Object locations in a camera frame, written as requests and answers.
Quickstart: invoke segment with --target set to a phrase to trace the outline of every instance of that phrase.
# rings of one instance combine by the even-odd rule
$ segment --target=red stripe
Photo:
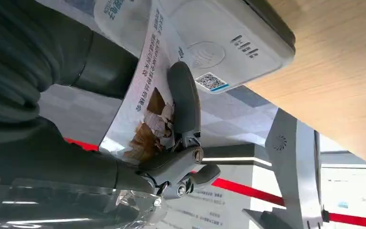
[[[366,227],[366,218],[358,216],[347,216],[336,213],[329,213],[329,220],[339,223],[347,223]]]
[[[98,146],[95,146],[95,145],[92,145],[92,144],[89,144],[89,143],[80,142],[80,141],[73,140],[73,139],[70,139],[70,138],[64,138],[64,139],[69,143],[75,143],[75,144],[81,146],[84,150],[95,150],[95,151],[99,150]]]
[[[69,143],[75,143],[80,145],[85,150],[98,150],[98,146],[87,144],[84,142],[76,141],[73,139],[65,138]],[[254,189],[252,187],[248,187],[245,185],[241,185],[229,180],[218,178],[212,183],[215,187],[220,187],[235,193],[239,193],[248,197],[254,197],[257,199],[261,199],[273,204],[278,204],[281,206],[284,206],[284,200],[281,197],[275,196],[273,194],[263,192],[257,189]],[[347,223],[347,224],[353,224],[358,226],[366,227],[366,218],[364,217],[358,217],[358,216],[347,216],[347,215],[341,215],[336,213],[329,213],[329,219],[333,222],[340,222],[340,223]]]
[[[281,197],[254,189],[252,187],[241,185],[241,184],[229,181],[229,180],[217,178],[212,185],[215,187],[220,187],[220,188],[223,188],[223,189],[226,189],[226,190],[229,190],[232,192],[236,192],[236,193],[248,196],[248,197],[254,197],[254,198],[261,199],[261,200],[264,200],[264,201],[267,201],[267,202],[270,202],[273,204],[278,204],[278,205],[284,206],[284,200]]]

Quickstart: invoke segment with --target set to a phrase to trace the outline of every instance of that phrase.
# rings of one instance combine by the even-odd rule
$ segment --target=wooden table
[[[294,61],[246,86],[366,160],[366,0],[268,0]]]

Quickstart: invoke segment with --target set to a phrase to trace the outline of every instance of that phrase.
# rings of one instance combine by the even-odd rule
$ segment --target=flyer
[[[174,145],[174,103],[166,76],[174,63],[189,58],[158,0],[153,0],[137,68],[100,151],[137,165]]]

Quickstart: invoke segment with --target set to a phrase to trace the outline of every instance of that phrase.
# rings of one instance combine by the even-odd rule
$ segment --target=qr code
[[[206,74],[198,77],[197,79],[195,79],[195,81],[210,91],[216,90],[217,88],[221,88],[223,86],[228,85],[226,82],[224,82],[220,78],[216,77],[212,73],[206,73]]]

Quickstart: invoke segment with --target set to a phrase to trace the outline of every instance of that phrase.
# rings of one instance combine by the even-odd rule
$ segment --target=tiled floor
[[[277,107],[241,86],[218,95],[200,91],[202,144],[264,144]],[[99,144],[121,104],[76,88],[54,85],[42,93],[41,116],[65,137]]]

